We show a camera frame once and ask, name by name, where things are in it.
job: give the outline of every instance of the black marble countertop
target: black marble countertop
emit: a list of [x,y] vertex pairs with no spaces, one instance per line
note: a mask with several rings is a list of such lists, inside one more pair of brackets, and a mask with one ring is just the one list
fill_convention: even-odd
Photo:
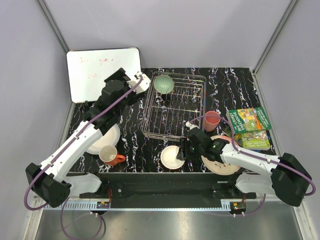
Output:
[[[206,77],[206,104],[205,110],[220,112],[226,117],[228,110],[260,107],[258,93],[249,68],[145,68],[142,69],[150,79],[153,72],[171,72],[180,74],[199,75]],[[120,140],[116,148],[119,154],[126,156],[126,161],[112,167],[99,160],[98,155],[87,152],[70,169],[70,172],[99,171],[102,173],[130,172],[130,173],[160,173],[160,172],[210,172],[201,159],[193,159],[186,162],[177,170],[169,170],[163,166],[160,160],[162,150],[172,145],[172,142],[146,138],[141,132],[143,118],[143,100],[132,106],[127,106],[120,119]],[[77,103],[68,129],[68,137],[83,120],[85,113],[93,105],[89,103]],[[222,134],[222,125],[211,133]],[[263,153],[274,155],[275,150],[272,140],[269,140],[271,148]]]

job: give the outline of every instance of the green bowl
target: green bowl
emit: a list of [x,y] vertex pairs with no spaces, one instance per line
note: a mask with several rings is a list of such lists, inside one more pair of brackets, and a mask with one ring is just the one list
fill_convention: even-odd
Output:
[[174,89],[175,83],[171,77],[160,75],[154,79],[153,86],[158,93],[168,94]]

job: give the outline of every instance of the orange mug handle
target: orange mug handle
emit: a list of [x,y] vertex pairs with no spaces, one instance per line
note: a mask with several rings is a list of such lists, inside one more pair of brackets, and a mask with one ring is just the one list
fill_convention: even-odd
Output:
[[120,155],[120,154],[118,154],[118,155],[116,156],[116,158],[117,158],[117,160],[118,160],[119,163],[122,163],[122,162],[124,162],[124,161],[126,160],[126,157],[123,156],[123,155]]

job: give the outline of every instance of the book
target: book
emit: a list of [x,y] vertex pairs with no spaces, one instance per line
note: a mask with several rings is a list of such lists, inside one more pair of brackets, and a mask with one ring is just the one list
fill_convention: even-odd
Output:
[[[232,132],[231,128],[227,125],[222,132],[229,138],[232,139]],[[241,140],[241,134],[236,134],[234,135],[234,141],[239,144],[240,147],[242,147],[242,140]]]
[[270,142],[268,140],[267,132],[256,131],[241,134],[242,146],[250,150],[268,150],[270,149]]
[[229,110],[226,114],[235,134],[270,130],[271,124],[263,107]]

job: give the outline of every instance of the dish rack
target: dish rack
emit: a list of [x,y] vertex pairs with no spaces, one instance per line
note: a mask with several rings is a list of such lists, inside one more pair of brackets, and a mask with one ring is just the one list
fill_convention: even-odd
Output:
[[[155,78],[161,75],[172,78],[174,86],[171,92],[160,94],[155,89]],[[179,141],[186,136],[186,122],[206,112],[206,81],[204,76],[154,72],[143,111],[143,134],[148,138],[169,141]],[[203,118],[193,124],[204,129]]]

